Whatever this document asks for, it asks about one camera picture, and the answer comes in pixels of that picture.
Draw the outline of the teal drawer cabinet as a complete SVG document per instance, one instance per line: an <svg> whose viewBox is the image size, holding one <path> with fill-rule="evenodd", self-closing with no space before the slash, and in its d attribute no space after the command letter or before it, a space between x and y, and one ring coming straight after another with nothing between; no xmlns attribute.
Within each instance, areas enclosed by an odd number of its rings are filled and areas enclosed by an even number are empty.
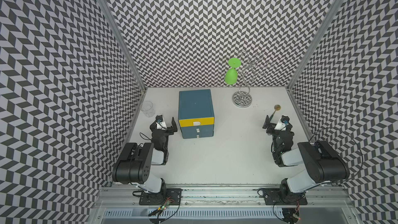
<svg viewBox="0 0 398 224"><path fill-rule="evenodd" d="M211 91L188 90L179 92L178 122L180 119L214 117Z"/></svg>

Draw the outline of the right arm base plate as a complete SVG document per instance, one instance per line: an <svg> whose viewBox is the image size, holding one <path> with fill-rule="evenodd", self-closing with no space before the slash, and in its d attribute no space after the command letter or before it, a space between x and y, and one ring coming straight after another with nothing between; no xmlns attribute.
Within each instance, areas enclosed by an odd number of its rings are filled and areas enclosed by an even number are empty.
<svg viewBox="0 0 398 224"><path fill-rule="evenodd" d="M264 188L261 190L266 205L308 205L304 193L295 194L289 191L280 192L276 188Z"/></svg>

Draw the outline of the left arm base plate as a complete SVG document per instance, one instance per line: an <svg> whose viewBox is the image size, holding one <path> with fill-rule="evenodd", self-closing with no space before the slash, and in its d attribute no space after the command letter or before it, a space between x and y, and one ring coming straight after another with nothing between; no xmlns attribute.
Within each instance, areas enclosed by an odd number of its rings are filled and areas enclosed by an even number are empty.
<svg viewBox="0 0 398 224"><path fill-rule="evenodd" d="M166 201L169 205L179 205L181 202L181 196L181 188L166 189L157 194L143 192L140 196L139 205L160 206Z"/></svg>

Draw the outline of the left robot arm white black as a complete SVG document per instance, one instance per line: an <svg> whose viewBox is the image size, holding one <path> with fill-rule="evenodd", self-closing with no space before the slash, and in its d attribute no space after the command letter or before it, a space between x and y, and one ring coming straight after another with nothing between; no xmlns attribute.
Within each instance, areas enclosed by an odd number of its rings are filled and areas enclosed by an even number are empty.
<svg viewBox="0 0 398 224"><path fill-rule="evenodd" d="M165 181L151 173L152 166L164 166L169 158L169 136L178 131L172 118L168 127L163 115L157 115L150 125L151 137L140 133L144 143L127 143L114 165L112 179L116 183L133 185L150 195L164 195Z"/></svg>

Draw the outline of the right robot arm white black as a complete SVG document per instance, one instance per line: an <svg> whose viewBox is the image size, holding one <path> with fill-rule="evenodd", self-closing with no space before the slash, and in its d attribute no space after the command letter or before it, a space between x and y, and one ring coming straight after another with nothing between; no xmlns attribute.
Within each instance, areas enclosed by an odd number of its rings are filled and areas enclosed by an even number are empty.
<svg viewBox="0 0 398 224"><path fill-rule="evenodd" d="M280 184L282 196L298 196L322 184L348 179L348 164L326 141L300 142L293 148L293 125L288 116L272 123L273 116L266 116L263 129L272 136L271 153L280 168L304 165L305 169L285 178Z"/></svg>

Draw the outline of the yellow top drawer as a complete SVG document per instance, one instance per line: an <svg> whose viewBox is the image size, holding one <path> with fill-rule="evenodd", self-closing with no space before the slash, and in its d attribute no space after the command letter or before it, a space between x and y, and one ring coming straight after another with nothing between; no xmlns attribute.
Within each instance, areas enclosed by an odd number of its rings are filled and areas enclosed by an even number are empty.
<svg viewBox="0 0 398 224"><path fill-rule="evenodd" d="M215 118L207 117L207 118L195 118L195 119L180 119L179 124L180 127L194 127L194 126L202 126L202 125L214 125Z"/></svg>

